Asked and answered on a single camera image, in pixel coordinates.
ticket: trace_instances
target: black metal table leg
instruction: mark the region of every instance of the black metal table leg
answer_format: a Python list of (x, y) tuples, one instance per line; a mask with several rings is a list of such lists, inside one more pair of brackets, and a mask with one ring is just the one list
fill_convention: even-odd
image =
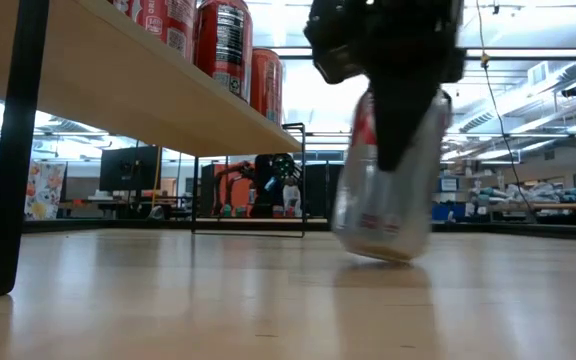
[(0, 295), (15, 286), (49, 0), (19, 0), (0, 141)]
[(199, 158), (195, 156), (195, 168), (192, 177), (192, 215), (190, 222), (190, 232), (197, 231), (197, 185), (199, 183)]

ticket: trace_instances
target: shelving unit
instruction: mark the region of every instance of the shelving unit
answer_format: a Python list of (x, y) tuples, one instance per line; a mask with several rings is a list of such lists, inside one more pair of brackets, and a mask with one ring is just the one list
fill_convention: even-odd
[(197, 157), (301, 148), (104, 0), (0, 0), (3, 98), (0, 295), (15, 285), (37, 110)]

